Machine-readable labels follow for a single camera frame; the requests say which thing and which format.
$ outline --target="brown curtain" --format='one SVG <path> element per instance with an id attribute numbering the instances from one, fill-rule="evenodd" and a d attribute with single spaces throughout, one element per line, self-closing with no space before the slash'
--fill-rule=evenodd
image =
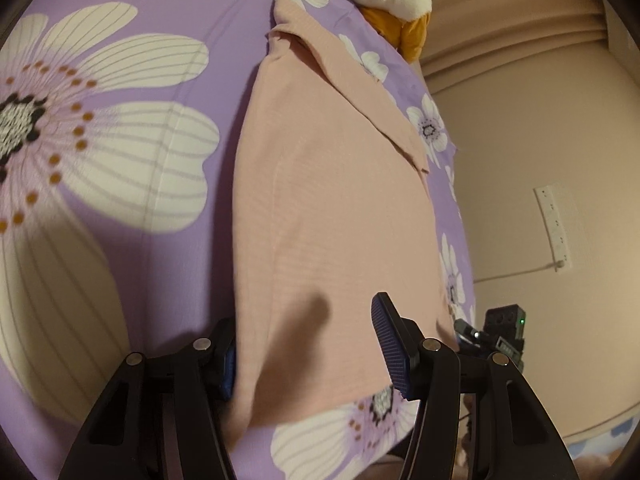
<path id="1" fill-rule="evenodd" d="M 606 37 L 602 0 L 433 0 L 420 66 L 437 92 L 532 54 Z"/>

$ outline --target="white power strip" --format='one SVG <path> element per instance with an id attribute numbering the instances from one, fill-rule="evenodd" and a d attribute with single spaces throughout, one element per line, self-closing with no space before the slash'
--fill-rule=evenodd
<path id="1" fill-rule="evenodd" d="M 557 184 L 551 184 L 537 187 L 533 191 L 536 193 L 542 218 L 545 221 L 546 234 L 549 236 L 551 252 L 556 263 L 556 272 L 564 272 L 571 269 L 572 262 L 566 232 L 554 197 L 554 188 L 557 186 Z"/>

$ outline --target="metal pin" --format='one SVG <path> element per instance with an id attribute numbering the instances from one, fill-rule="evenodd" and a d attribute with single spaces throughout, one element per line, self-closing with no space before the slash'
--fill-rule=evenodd
<path id="1" fill-rule="evenodd" d="M 505 354 L 501 354 L 500 352 L 494 354 L 494 363 L 500 366 L 506 366 L 509 364 L 509 358 Z"/>
<path id="2" fill-rule="evenodd" d="M 142 362 L 142 354 L 134 352 L 133 354 L 129 354 L 127 356 L 127 364 L 129 366 L 139 365 Z"/>
<path id="3" fill-rule="evenodd" d="M 196 339 L 196 341 L 193 342 L 193 347 L 196 350 L 206 350 L 210 346 L 211 346 L 211 341 L 206 337 L 201 337 L 200 339 Z"/>
<path id="4" fill-rule="evenodd" d="M 425 339 L 422 342 L 422 347 L 425 350 L 429 350 L 431 352 L 437 352 L 438 350 L 440 350 L 440 348 L 442 347 L 442 345 L 440 344 L 440 342 L 437 339 Z"/>

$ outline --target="folded pink garment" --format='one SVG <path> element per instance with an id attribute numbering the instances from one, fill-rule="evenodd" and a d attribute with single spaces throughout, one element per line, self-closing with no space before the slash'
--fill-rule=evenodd
<path id="1" fill-rule="evenodd" d="M 291 0 L 274 16 L 234 175 L 230 444 L 250 424 L 301 420 L 390 383 L 370 318 L 379 291 L 455 345 L 422 141 L 338 38 Z"/>

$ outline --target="bed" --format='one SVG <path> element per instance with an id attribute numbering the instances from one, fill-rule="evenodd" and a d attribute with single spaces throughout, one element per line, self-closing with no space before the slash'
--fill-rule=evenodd
<path id="1" fill-rule="evenodd" d="M 349 0 L 294 1 L 422 136 L 450 307 L 472 322 L 456 148 L 423 81 Z M 2 48 L 0 426 L 38 480 L 123 355 L 175 351 L 234 312 L 234 159 L 273 3 L 34 0 Z M 416 409 L 387 388 L 251 428 L 236 474 L 355 478 Z"/>

